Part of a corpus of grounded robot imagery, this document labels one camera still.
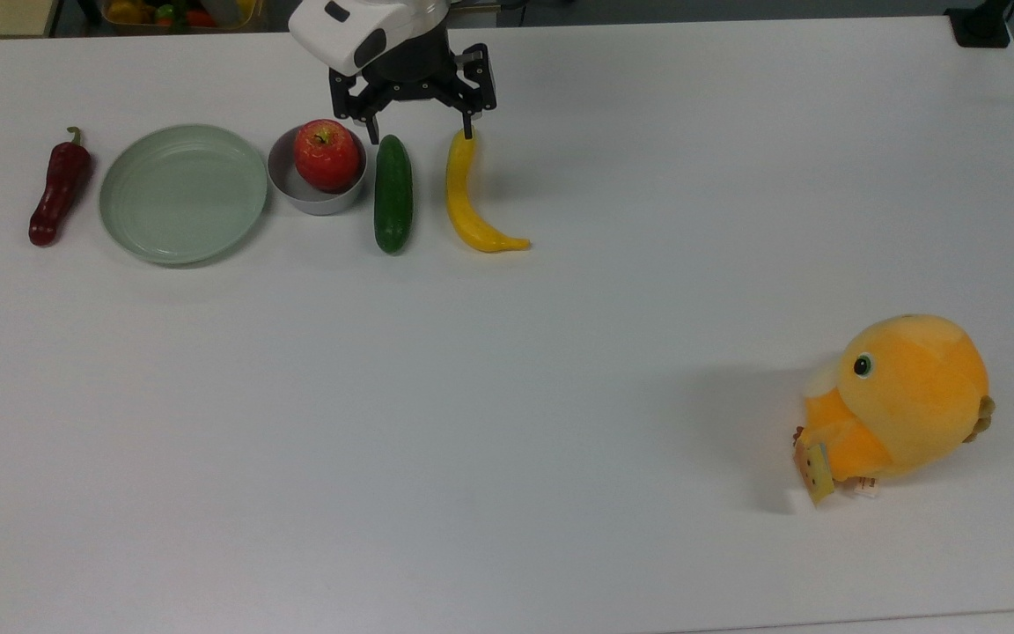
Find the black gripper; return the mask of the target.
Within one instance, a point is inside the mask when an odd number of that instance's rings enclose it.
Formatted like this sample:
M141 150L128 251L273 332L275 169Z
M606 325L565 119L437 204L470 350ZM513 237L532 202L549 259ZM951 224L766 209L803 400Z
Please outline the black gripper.
M448 31L438 26L403 41L355 75L329 72L334 116L365 126L379 145L378 113L395 101L435 100L462 116L464 139L474 140L474 122L498 105L489 48L476 43L455 52Z

